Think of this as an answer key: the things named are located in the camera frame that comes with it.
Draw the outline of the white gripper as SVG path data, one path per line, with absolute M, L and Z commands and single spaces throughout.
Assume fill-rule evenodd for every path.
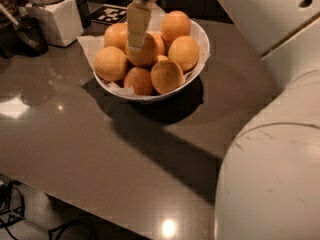
M 127 6 L 127 46 L 130 50 L 140 51 L 151 21 L 151 9 L 148 3 L 157 0 L 133 0 Z

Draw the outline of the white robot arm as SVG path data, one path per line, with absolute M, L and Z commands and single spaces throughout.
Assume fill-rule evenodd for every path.
M 218 0 L 281 92 L 232 141 L 213 208 L 139 214 L 153 240 L 320 240 L 320 0 Z

